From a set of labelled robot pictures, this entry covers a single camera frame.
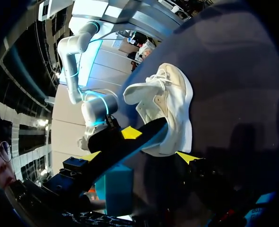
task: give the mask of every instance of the shoe lace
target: shoe lace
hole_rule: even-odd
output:
[[[146,78],[147,83],[153,81],[159,82],[163,90],[165,90],[165,83],[172,83],[172,81],[168,79],[168,74],[164,69],[159,69],[156,74]]]

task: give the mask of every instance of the teal box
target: teal box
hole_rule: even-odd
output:
[[[96,193],[106,200],[105,214],[124,216],[132,213],[133,169],[119,165],[96,182]]]

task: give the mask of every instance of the ceiling light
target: ceiling light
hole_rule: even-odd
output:
[[[47,173],[48,173],[47,170],[44,169],[44,170],[41,172],[41,176],[44,176],[44,175],[47,174]]]
[[[37,122],[38,122],[39,126],[44,127],[44,126],[48,125],[49,120],[47,120],[47,119],[46,120],[38,120]]]

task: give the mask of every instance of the eyeglasses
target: eyeglasses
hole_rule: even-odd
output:
[[[12,159],[11,146],[6,141],[0,143],[0,155],[5,162]]]

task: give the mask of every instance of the white sneaker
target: white sneaker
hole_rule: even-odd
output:
[[[168,122],[168,130],[161,142],[143,149],[144,152],[163,157],[173,155],[178,150],[191,151],[189,106],[193,90],[179,68],[163,63],[155,75],[146,78],[145,83],[128,86],[123,96],[129,105],[139,103],[136,110],[145,124],[161,117]]]

